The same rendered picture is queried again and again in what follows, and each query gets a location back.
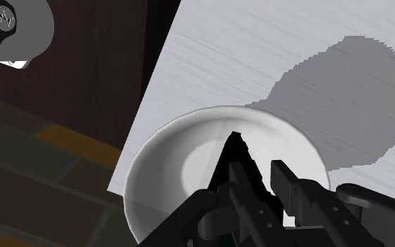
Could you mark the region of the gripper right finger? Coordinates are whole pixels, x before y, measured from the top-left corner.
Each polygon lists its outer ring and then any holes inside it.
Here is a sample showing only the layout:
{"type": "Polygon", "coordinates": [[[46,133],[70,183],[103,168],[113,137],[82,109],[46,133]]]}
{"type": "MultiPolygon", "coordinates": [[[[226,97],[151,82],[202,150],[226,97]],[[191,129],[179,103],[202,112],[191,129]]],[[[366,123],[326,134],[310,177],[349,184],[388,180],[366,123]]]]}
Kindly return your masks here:
{"type": "Polygon", "coordinates": [[[395,247],[395,199],[353,183],[334,192],[271,162],[271,189],[302,227],[322,226],[335,247],[395,247]]]}

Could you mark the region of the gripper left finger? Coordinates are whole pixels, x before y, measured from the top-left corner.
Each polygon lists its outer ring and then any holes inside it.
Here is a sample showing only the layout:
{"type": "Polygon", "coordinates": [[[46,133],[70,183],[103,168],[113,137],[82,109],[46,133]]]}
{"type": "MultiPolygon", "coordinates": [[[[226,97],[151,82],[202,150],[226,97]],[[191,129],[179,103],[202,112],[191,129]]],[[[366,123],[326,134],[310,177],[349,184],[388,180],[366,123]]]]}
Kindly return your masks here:
{"type": "Polygon", "coordinates": [[[297,247],[241,163],[229,165],[229,179],[195,191],[138,247],[297,247]]]}

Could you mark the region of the white bowl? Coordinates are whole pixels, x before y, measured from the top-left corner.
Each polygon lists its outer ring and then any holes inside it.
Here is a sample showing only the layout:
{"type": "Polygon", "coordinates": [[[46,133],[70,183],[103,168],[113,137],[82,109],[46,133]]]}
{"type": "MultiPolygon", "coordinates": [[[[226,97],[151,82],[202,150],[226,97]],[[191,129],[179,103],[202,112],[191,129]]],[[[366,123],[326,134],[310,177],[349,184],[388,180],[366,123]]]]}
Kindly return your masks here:
{"type": "Polygon", "coordinates": [[[157,130],[131,162],[123,193],[128,226],[144,240],[193,192],[209,186],[227,138],[241,134],[270,189],[271,162],[282,160],[299,178],[330,181],[321,155],[308,138],[268,112],[240,106],[199,109],[157,130]]]}

